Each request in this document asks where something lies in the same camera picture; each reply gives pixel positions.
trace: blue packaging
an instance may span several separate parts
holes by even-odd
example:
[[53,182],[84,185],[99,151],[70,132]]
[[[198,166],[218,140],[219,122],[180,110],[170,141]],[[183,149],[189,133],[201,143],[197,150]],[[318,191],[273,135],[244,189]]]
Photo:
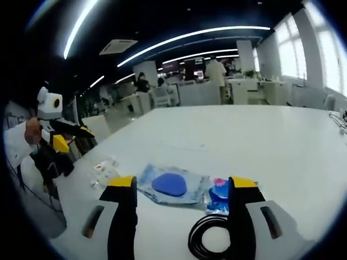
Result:
[[220,178],[213,179],[212,187],[207,192],[206,213],[229,215],[228,194],[228,180]]

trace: cable on table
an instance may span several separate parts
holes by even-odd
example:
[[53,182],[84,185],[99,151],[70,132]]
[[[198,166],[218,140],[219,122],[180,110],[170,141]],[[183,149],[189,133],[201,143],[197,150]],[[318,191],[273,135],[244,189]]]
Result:
[[228,259],[230,247],[224,252],[211,252],[202,243],[202,236],[209,228],[219,227],[228,230],[227,216],[221,214],[210,214],[201,218],[192,227],[188,236],[189,251],[198,259],[223,260]]

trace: white pillar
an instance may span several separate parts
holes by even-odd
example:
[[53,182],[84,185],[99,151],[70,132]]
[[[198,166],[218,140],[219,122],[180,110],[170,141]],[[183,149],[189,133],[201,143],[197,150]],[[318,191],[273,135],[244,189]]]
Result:
[[139,74],[143,72],[150,85],[158,85],[158,71],[155,61],[145,61],[140,63],[133,67],[133,72],[135,73],[136,80]]
[[253,49],[250,40],[236,41],[236,45],[240,55],[241,71],[255,70]]
[[299,10],[293,15],[293,18],[297,24],[304,47],[307,70],[307,75],[305,76],[307,78],[306,84],[312,88],[322,89],[324,88],[322,61],[320,59],[317,38],[311,22],[304,9]]

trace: floor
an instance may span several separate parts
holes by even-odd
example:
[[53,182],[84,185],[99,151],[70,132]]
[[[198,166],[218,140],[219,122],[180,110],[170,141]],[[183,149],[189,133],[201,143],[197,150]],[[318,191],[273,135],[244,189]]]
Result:
[[[258,89],[258,91],[248,92],[248,104],[268,105],[265,100],[264,91],[262,88]],[[136,116],[129,111],[124,111],[121,104],[116,104],[114,107],[110,107],[105,113],[105,119],[108,127],[110,128],[111,134],[127,126],[138,117],[139,116]]]

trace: led strip light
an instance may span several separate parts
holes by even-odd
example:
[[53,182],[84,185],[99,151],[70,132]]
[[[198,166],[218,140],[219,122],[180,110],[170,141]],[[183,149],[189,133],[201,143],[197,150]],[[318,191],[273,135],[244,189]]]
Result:
[[210,33],[212,31],[224,31],[224,30],[236,30],[236,29],[253,29],[253,30],[270,30],[269,27],[261,27],[261,26],[227,26],[227,27],[218,27],[218,28],[211,28],[211,29],[206,29],[206,30],[201,30],[201,31],[194,31],[194,32],[191,32],[189,34],[183,34],[183,35],[180,35],[180,36],[177,36],[177,37],[174,37],[174,38],[171,38],[171,39],[168,39],[166,41],[163,41],[163,42],[159,42],[151,47],[148,47],[132,56],[130,56],[129,58],[127,58],[126,60],[120,62],[117,67],[121,67],[123,66],[124,64],[126,64],[127,62],[135,59],[136,57],[144,54],[144,53],[147,53],[148,51],[150,50],[153,50],[155,48],[158,48],[160,46],[163,46],[167,43],[170,43],[170,42],[174,42],[174,41],[177,41],[177,40],[180,40],[180,39],[183,39],[183,38],[187,38],[187,37],[190,37],[190,36],[194,36],[194,35],[198,35],[198,34],[205,34],[205,33]]

